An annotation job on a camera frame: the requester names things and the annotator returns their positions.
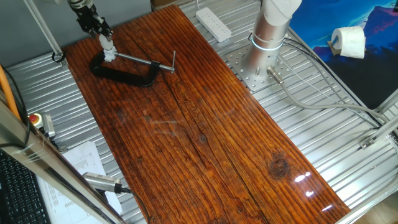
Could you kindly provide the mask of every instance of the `paper sheet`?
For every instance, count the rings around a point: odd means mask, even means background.
[[[92,172],[95,174],[105,175],[100,155],[98,154],[95,143],[93,142],[86,142],[73,148],[71,151],[64,153],[63,156],[80,174]],[[51,223],[101,223],[40,177],[37,177],[37,181],[39,183],[40,191],[43,195]],[[122,206],[116,194],[112,192],[106,192],[105,194],[109,204],[120,214],[122,212]]]

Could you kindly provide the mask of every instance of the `wood grain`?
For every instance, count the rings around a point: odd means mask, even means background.
[[[177,51],[174,74],[139,88],[90,73],[97,40],[65,49],[154,223],[334,223],[349,212],[178,7],[116,27],[113,38],[119,52],[164,65]],[[106,66],[149,69],[123,58]]]

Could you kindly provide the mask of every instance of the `orange cable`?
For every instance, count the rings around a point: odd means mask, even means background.
[[[9,109],[11,110],[12,113],[14,113],[14,115],[19,120],[21,120],[21,117],[19,116],[19,112],[17,109],[17,105],[15,104],[15,99],[14,99],[14,95],[12,94],[10,84],[8,83],[6,74],[4,73],[4,70],[2,69],[1,66],[0,66],[0,83],[1,83],[2,90],[4,91],[4,94],[6,95]]]

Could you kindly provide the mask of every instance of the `blue poster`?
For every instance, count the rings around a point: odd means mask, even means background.
[[[396,0],[303,0],[290,26],[370,108],[398,89]],[[361,26],[364,59],[334,57],[327,45],[336,28]]]

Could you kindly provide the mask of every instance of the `toilet paper roll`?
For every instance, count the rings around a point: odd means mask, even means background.
[[[335,29],[331,35],[331,41],[338,37],[334,48],[340,50],[341,56],[364,58],[365,56],[365,34],[362,27],[343,27]]]

